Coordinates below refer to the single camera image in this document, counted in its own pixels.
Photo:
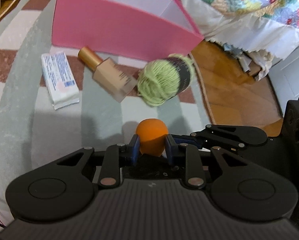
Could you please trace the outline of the penguin pattern rug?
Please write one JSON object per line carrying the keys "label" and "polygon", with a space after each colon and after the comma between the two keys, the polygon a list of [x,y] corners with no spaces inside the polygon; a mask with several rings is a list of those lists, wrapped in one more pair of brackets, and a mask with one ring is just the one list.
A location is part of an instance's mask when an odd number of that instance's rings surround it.
{"label": "penguin pattern rug", "polygon": [[117,102],[92,79],[78,50],[51,44],[56,0],[14,0],[0,22],[0,230],[13,217],[8,184],[85,146],[105,150],[129,142],[144,119],[162,120],[173,134],[210,122],[200,79],[159,107],[133,90]]}

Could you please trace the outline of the pink cardboard box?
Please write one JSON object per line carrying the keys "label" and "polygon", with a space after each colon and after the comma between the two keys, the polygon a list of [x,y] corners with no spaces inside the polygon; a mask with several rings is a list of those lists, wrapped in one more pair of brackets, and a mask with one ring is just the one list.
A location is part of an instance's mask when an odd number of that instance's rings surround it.
{"label": "pink cardboard box", "polygon": [[180,0],[56,0],[54,46],[153,61],[186,55],[202,40]]}

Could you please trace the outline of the foundation bottle gold cap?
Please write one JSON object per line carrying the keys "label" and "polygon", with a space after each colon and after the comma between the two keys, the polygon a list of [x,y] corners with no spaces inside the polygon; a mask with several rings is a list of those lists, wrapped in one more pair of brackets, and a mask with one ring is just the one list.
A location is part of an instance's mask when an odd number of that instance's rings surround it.
{"label": "foundation bottle gold cap", "polygon": [[89,47],[80,49],[78,58],[93,72],[93,80],[117,102],[121,102],[137,84],[137,80],[123,72],[110,57],[102,59]]}

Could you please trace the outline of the small white blue box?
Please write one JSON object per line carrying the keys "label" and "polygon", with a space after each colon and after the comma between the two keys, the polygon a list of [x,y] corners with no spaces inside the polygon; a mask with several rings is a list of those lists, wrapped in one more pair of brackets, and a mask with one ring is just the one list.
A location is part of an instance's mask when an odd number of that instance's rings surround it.
{"label": "small white blue box", "polygon": [[64,51],[41,55],[42,73],[55,110],[79,103],[79,88]]}

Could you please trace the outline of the orange makeup sponge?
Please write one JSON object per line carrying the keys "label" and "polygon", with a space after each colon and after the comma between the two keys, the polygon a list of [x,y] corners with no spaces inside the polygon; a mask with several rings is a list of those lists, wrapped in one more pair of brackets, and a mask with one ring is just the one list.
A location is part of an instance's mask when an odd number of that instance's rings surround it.
{"label": "orange makeup sponge", "polygon": [[140,139],[141,154],[160,157],[165,149],[165,139],[169,133],[167,126],[159,119],[142,120],[135,131]]}

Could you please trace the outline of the green yarn ball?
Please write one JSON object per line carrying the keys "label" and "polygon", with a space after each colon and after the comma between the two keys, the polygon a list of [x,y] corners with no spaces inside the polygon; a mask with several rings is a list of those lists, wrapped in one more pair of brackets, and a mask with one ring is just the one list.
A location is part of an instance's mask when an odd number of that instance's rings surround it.
{"label": "green yarn ball", "polygon": [[157,107],[186,90],[195,75],[189,56],[171,54],[145,65],[137,78],[137,93],[151,107]]}

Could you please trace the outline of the papers under bed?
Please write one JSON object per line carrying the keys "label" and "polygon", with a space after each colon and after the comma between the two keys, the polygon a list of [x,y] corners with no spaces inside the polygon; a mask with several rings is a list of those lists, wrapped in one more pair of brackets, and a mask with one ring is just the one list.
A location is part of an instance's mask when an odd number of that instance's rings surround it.
{"label": "papers under bed", "polygon": [[256,81],[263,79],[273,65],[274,56],[265,50],[247,52],[227,43],[222,44],[222,48],[237,59],[244,73]]}

